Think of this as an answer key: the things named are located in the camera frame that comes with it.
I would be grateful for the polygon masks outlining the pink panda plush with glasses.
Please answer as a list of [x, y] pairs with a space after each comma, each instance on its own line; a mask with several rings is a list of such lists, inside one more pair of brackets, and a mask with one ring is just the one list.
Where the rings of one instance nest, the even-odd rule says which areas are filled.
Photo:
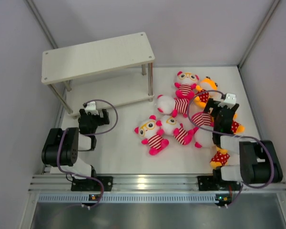
[[174, 137], [174, 139], [183, 146], [190, 144], [194, 136], [193, 129], [186, 130], [182, 123], [169, 115], [162, 116], [158, 121], [158, 125], [165, 135]]

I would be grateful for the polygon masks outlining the pink panda plush face down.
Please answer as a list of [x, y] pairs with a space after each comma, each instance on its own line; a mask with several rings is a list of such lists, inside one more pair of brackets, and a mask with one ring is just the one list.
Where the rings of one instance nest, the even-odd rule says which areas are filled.
[[157, 97], [156, 108], [164, 115], [176, 117], [178, 114], [181, 114], [186, 117], [188, 105], [189, 100], [186, 98], [172, 98], [161, 94]]

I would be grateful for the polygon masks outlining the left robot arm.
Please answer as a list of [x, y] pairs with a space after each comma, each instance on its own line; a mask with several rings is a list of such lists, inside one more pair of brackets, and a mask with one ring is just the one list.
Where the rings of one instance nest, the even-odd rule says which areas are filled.
[[87, 190], [96, 189], [98, 178], [94, 167], [80, 159], [78, 154], [93, 151], [97, 143], [93, 134], [99, 126], [109, 123], [109, 113], [105, 109], [102, 109], [101, 114], [80, 109], [78, 127], [70, 127], [67, 132], [61, 128], [50, 129], [41, 152], [42, 162], [52, 167], [60, 167], [72, 176], [73, 182], [82, 180], [82, 185]]

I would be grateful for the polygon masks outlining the pink panda plush under arm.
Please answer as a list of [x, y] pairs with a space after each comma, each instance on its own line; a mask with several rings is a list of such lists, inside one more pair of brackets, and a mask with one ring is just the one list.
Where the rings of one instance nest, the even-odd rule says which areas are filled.
[[[198, 112], [192, 116], [192, 121], [199, 127], [213, 131], [213, 118], [204, 112]], [[213, 133], [205, 131], [201, 128], [194, 127], [195, 147], [197, 148], [211, 148], [214, 146]]]

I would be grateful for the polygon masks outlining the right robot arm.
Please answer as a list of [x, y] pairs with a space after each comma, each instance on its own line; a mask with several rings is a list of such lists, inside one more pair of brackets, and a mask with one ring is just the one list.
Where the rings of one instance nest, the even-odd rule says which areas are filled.
[[208, 100], [204, 112], [214, 119], [213, 143], [220, 149], [239, 154], [239, 173], [245, 184], [281, 182], [283, 171], [273, 143], [233, 133], [232, 125], [238, 107], [239, 104], [232, 97], [223, 101]]

